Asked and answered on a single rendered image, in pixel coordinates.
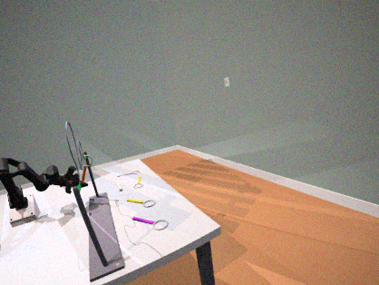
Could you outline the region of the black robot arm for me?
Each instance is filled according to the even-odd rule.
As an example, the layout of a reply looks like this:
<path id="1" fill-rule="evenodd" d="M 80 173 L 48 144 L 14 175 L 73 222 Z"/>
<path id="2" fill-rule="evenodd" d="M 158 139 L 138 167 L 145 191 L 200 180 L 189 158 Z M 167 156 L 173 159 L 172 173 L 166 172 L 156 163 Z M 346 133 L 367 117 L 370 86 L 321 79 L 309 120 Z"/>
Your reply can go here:
<path id="1" fill-rule="evenodd" d="M 17 167 L 18 171 L 9 172 L 9 164 Z M 74 166 L 69 166 L 67 173 L 63 175 L 63 177 L 71 180 L 75 170 L 76 168 L 74 168 Z M 16 175 L 23 175 L 26 179 L 33 183 L 38 192 L 46 191 L 49 185 L 58 185 L 58 180 L 61 176 L 59 175 L 58 169 L 55 165 L 50 165 L 46 168 L 46 171 L 44 171 L 41 175 L 38 175 L 27 165 L 26 162 L 17 161 L 12 158 L 0 157 L 0 180 L 8 192 L 7 198 L 9 208 L 15 208 L 16 211 L 28 207 L 28 200 L 27 197 L 24 197 L 21 186 L 16 186 L 13 181 L 13 178 Z"/>

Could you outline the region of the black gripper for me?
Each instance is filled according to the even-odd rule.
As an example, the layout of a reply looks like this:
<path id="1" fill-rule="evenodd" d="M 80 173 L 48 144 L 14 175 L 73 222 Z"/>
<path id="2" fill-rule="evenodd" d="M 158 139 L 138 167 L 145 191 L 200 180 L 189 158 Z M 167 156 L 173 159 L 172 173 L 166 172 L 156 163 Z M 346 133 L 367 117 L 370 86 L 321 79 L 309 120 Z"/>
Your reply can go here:
<path id="1" fill-rule="evenodd" d="M 68 194 L 71 194 L 71 192 L 72 192 L 71 188 L 74 186 L 77 187 L 79 183 L 81 184 L 82 188 L 88 186 L 88 183 L 86 183 L 86 182 L 82 183 L 82 181 L 80 182 L 78 173 L 75 173 L 71 180 L 68 180 L 61 175 L 58 181 L 59 181 L 58 185 L 60 187 L 64 186 L 65 192 Z"/>

